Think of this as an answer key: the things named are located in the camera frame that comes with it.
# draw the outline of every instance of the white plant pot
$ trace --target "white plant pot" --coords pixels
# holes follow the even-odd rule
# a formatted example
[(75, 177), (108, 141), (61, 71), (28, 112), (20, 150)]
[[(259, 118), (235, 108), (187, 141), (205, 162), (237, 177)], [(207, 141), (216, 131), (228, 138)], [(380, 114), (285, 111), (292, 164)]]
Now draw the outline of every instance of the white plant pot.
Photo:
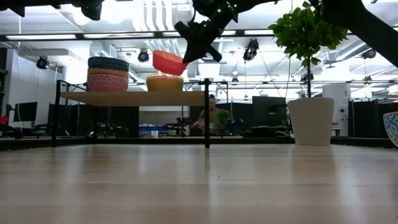
[(330, 145), (333, 122), (332, 98), (307, 98), (287, 103), (297, 145)]

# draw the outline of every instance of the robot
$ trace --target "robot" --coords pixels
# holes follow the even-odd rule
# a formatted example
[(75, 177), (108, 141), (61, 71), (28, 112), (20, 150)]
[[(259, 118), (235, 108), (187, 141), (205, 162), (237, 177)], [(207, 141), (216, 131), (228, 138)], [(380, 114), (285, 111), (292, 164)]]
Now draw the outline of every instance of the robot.
[[(26, 6), (73, 4), (92, 20), (100, 20), (104, 0), (2, 0), (0, 11), (7, 8), (24, 16)], [(238, 14), (248, 11), (258, 4), (277, 3), (278, 0), (192, 0), (195, 13), (207, 16), (209, 20), (200, 24), (193, 19), (184, 24), (176, 23), (175, 29), (187, 40), (187, 50), (183, 63), (190, 63), (209, 53), (219, 62), (222, 56), (211, 43), (219, 37), (230, 21), (238, 22)], [(362, 0), (309, 0), (322, 17), (330, 24), (349, 29), (374, 50), (398, 67), (398, 32), (371, 14)]]

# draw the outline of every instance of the plant stem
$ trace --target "plant stem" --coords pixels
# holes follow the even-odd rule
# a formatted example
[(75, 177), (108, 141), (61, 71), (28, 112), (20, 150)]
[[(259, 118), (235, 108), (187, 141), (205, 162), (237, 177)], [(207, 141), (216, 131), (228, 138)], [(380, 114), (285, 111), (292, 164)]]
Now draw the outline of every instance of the plant stem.
[(308, 97), (311, 98), (311, 57), (307, 57), (308, 64), (307, 64), (307, 88), (308, 88)]

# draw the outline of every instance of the patterned bowl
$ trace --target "patterned bowl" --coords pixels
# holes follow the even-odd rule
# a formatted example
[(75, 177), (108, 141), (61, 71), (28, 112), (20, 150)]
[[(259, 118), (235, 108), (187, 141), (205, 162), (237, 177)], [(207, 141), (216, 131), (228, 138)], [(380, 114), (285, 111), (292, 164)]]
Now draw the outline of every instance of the patterned bowl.
[(398, 112), (386, 113), (383, 121), (388, 137), (398, 147)]
[(129, 72), (122, 72), (122, 71), (103, 69), (103, 68), (89, 68), (87, 71), (87, 75), (98, 74), (98, 73), (119, 75), (124, 78), (129, 78)]
[(111, 57), (91, 57), (88, 59), (88, 67), (128, 72), (130, 63)]
[(89, 74), (87, 85), (91, 91), (127, 91), (129, 79), (107, 73)]
[(182, 91), (184, 80), (173, 75), (149, 75), (147, 77), (148, 91)]

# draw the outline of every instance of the yellow bowl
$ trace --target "yellow bowl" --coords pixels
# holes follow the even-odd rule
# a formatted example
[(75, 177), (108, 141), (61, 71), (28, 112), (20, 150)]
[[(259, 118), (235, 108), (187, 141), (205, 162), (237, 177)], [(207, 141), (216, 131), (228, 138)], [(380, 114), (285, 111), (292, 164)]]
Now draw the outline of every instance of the yellow bowl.
[(182, 91), (184, 80), (180, 77), (156, 75), (147, 77), (148, 91)]

